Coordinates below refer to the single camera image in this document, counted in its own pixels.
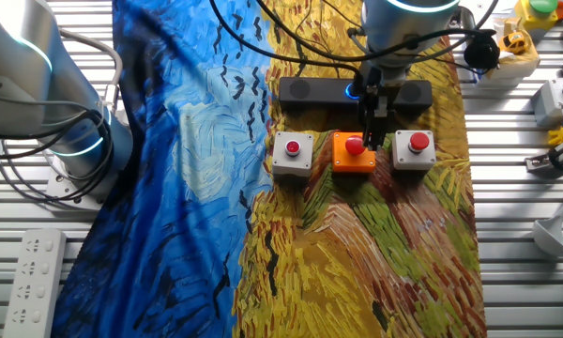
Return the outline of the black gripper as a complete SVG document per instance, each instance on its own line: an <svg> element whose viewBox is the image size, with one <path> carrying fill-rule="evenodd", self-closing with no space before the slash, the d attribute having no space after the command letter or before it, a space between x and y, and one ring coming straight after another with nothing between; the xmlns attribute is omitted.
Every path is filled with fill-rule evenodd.
<svg viewBox="0 0 563 338"><path fill-rule="evenodd" d="M373 148L382 146L386 138L388 95L383 87L380 69L362 69L362 95L358 102L358 119L364 120L363 146L371 145L371 119L373 120Z"/></svg>

